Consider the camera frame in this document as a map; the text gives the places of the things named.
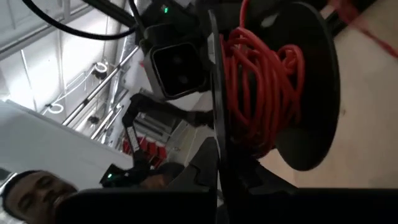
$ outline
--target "floor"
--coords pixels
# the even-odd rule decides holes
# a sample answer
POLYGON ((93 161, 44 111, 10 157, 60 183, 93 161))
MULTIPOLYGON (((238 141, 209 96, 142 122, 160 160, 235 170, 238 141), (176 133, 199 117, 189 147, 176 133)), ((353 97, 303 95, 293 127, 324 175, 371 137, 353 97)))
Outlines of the floor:
MULTIPOLYGON (((378 0, 364 19, 380 38, 398 48, 398 1, 378 0)), ((261 164, 298 187, 398 188, 398 60, 352 28, 335 38, 341 75, 341 111, 335 140, 314 170, 298 172, 271 152, 261 164)), ((205 94, 196 109, 211 108, 205 94)), ((185 129, 176 160, 188 163, 207 128, 185 129)))

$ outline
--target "person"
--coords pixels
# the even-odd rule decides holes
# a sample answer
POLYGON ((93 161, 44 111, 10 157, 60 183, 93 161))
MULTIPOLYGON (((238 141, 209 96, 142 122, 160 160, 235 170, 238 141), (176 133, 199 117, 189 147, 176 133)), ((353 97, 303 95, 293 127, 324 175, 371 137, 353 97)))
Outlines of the person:
MULTIPOLYGON (((182 171, 183 165, 166 163, 147 175, 139 186, 165 188, 182 171)), ((10 216, 28 224, 54 224, 57 207, 76 192, 75 186, 50 172, 30 170, 17 174, 6 184, 2 206, 10 216)))

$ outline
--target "red cable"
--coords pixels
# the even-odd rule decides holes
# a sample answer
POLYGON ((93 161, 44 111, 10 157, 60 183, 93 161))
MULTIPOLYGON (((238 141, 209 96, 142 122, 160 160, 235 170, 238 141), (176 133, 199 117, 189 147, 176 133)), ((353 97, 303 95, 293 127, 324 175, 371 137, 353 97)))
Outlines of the red cable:
POLYGON ((398 58, 398 51, 395 48, 370 32, 367 23, 360 18, 359 11, 355 8, 350 0, 329 0, 329 2, 330 5, 336 9, 340 19, 343 22, 357 28, 357 30, 375 41, 375 43, 377 43, 391 56, 398 58))
POLYGON ((220 35, 228 109, 234 140, 245 146, 261 147, 267 154, 275 143, 277 132, 291 120, 300 121, 305 62, 296 45, 289 44, 274 52, 244 28, 248 4, 249 0, 243 0, 240 25, 229 34, 229 39, 225 41, 220 35), (250 72, 255 75, 257 83, 253 116, 248 80, 250 72), (295 86, 292 86, 291 79, 295 80, 295 86), (238 85, 242 85, 243 112, 239 109, 238 85))

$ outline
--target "man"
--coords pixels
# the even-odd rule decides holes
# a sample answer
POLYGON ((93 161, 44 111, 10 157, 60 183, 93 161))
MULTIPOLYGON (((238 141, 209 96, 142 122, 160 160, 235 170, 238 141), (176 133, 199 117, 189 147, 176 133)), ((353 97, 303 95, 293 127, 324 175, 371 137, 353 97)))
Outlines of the man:
MULTIPOLYGON (((160 172, 148 175, 139 185, 145 189, 165 188, 175 178, 167 174, 167 166, 175 168, 175 165, 164 164, 166 172, 160 169, 160 172)), ((53 224, 56 208, 77 191, 76 187, 50 172, 30 170, 16 175, 6 184, 2 205, 8 214, 28 224, 53 224)))

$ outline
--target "black machine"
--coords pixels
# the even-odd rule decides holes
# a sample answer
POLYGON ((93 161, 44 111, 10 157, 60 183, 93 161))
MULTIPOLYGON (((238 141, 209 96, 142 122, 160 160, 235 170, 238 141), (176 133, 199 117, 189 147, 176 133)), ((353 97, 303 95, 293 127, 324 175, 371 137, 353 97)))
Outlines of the black machine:
MULTIPOLYGON (((144 66, 154 96, 138 94, 131 99, 123 124, 132 148, 139 150, 132 122, 138 112, 150 110, 172 114, 193 126, 208 125, 214 128, 216 138, 209 138, 201 145, 189 166, 167 189, 84 190, 61 204, 59 223, 137 220, 216 223, 220 216, 229 223, 395 218, 397 190, 296 188, 258 163, 256 158, 263 156, 258 148, 239 144, 234 139, 236 130, 230 122, 229 87, 224 75, 227 69, 224 43, 218 37, 228 35, 239 26, 242 1, 199 0, 184 8, 172 0, 158 0, 144 12, 139 12, 130 1, 134 17, 109 6, 105 0, 85 2, 131 29, 138 28, 137 43, 145 54, 144 66), (166 102, 208 90, 213 94, 213 111, 183 111, 166 102), (217 209, 218 173, 225 214, 217 209)), ((247 29, 270 49, 277 51, 286 44, 301 48, 305 59, 301 119, 280 128, 270 147, 276 148, 289 166, 302 171, 313 169, 327 155, 340 108, 335 46, 325 20, 318 13, 325 2, 252 0, 246 19, 247 29), (273 14, 277 15, 270 26, 260 25, 273 14)), ((299 81, 290 79, 289 82, 295 85, 299 81)), ((256 82, 249 86, 251 90, 256 89, 256 82)))

